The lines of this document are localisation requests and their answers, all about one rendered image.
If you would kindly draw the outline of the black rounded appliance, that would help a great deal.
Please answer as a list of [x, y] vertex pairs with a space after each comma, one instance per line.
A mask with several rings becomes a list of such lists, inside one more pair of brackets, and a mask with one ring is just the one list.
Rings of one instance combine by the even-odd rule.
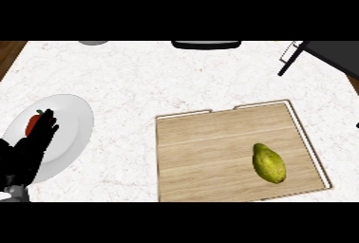
[[240, 45], [239, 41], [173, 41], [173, 46], [183, 49], [227, 49]]

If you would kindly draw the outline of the white oval plate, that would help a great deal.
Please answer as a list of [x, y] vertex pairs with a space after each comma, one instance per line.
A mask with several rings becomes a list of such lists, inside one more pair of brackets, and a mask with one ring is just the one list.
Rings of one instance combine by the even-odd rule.
[[74, 163], [90, 141], [94, 127], [94, 114], [85, 100], [71, 94], [51, 95], [20, 111], [0, 133], [0, 138], [10, 145], [25, 137], [26, 123], [37, 110], [44, 111], [47, 108], [53, 110], [59, 130], [44, 152], [35, 183], [53, 178]]

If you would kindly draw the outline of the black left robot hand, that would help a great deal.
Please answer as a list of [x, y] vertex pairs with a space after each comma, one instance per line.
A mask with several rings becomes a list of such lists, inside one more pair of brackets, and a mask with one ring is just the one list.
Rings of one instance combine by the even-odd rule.
[[57, 129], [53, 110], [45, 109], [29, 135], [14, 146], [0, 139], [0, 191], [13, 185], [28, 186], [32, 183]]

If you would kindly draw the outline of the wooden tray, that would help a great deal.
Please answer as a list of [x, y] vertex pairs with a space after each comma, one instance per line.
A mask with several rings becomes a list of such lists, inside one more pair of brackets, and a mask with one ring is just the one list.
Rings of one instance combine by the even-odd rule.
[[[283, 159], [277, 184], [255, 173], [257, 143]], [[162, 202], [255, 201], [332, 187], [288, 100], [158, 116], [155, 153]]]

